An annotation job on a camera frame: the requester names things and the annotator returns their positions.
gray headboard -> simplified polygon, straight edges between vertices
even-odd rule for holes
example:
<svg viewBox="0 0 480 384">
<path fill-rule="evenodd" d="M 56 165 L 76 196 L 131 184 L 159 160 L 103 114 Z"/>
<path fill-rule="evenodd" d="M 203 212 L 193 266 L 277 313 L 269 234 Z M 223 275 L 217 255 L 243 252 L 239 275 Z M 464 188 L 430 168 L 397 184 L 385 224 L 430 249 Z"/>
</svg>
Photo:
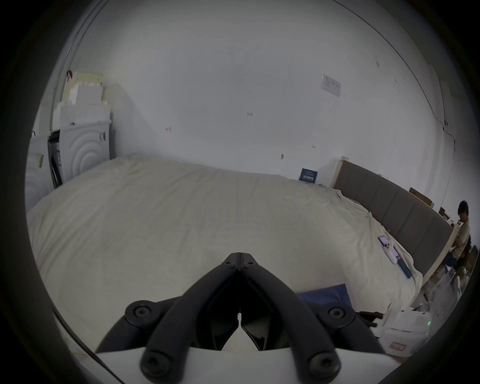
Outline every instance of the gray headboard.
<svg viewBox="0 0 480 384">
<path fill-rule="evenodd" d="M 407 250 L 423 275 L 437 260 L 453 228 L 432 208 L 391 181 L 342 161 L 333 186 L 363 205 Z"/>
</svg>

screw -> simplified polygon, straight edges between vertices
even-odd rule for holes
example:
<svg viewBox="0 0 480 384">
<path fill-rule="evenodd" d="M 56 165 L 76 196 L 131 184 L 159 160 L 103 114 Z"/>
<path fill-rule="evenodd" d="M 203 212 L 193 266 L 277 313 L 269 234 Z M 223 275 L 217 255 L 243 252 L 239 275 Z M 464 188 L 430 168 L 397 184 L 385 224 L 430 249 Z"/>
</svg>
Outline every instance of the screw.
<svg viewBox="0 0 480 384">
<path fill-rule="evenodd" d="M 309 363 L 310 374 L 318 378 L 334 376 L 340 370 L 340 361 L 333 352 L 322 352 L 312 357 Z"/>
<path fill-rule="evenodd" d="M 145 317 L 151 313 L 150 308 L 148 307 L 137 307 L 133 311 L 133 314 L 137 317 Z"/>
<path fill-rule="evenodd" d="M 345 316 L 345 311 L 341 308 L 332 308 L 328 311 L 328 314 L 336 319 L 341 319 Z"/>
<path fill-rule="evenodd" d="M 161 352 L 150 351 L 142 358 L 142 372 L 149 376 L 165 376 L 170 367 L 170 359 Z"/>
</svg>

man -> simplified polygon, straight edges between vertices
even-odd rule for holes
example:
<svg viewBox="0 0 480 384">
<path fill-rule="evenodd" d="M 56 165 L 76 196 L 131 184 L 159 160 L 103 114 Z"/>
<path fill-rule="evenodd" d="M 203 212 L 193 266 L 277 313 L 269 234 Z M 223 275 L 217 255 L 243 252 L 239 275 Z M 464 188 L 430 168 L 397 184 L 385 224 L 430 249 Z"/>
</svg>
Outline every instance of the man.
<svg viewBox="0 0 480 384">
<path fill-rule="evenodd" d="M 461 225 L 458 235 L 453 242 L 455 249 L 451 251 L 444 260 L 444 264 L 449 267 L 455 267 L 459 257 L 462 255 L 463 250 L 468 242 L 470 235 L 470 226 L 468 225 L 468 204 L 464 200 L 458 206 L 458 216 L 460 217 L 458 225 Z"/>
</svg>

red label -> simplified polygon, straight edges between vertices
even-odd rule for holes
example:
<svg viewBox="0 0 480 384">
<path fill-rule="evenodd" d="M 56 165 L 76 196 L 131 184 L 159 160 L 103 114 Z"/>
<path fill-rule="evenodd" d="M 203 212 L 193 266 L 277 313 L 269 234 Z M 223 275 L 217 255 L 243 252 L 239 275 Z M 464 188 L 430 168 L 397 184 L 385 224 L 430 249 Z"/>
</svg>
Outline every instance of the red label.
<svg viewBox="0 0 480 384">
<path fill-rule="evenodd" d="M 405 344 L 400 344 L 400 343 L 396 343 L 395 341 L 390 344 L 390 348 L 391 349 L 395 349 L 397 351 L 403 351 L 407 346 Z"/>
</svg>

cream bed cover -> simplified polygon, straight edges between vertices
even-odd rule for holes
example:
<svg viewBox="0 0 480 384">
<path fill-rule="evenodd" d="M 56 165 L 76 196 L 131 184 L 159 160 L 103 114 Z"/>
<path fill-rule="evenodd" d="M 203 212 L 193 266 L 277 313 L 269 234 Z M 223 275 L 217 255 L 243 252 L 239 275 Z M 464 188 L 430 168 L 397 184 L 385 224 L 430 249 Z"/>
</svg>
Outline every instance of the cream bed cover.
<svg viewBox="0 0 480 384">
<path fill-rule="evenodd" d="M 276 175 L 160 158 L 108 161 L 27 215 L 45 286 L 73 331 L 96 348 L 136 300 L 183 294 L 232 252 L 248 252 L 295 292 L 346 284 L 357 311 L 405 307 L 406 279 L 377 239 L 389 236 L 340 191 Z"/>
</svg>

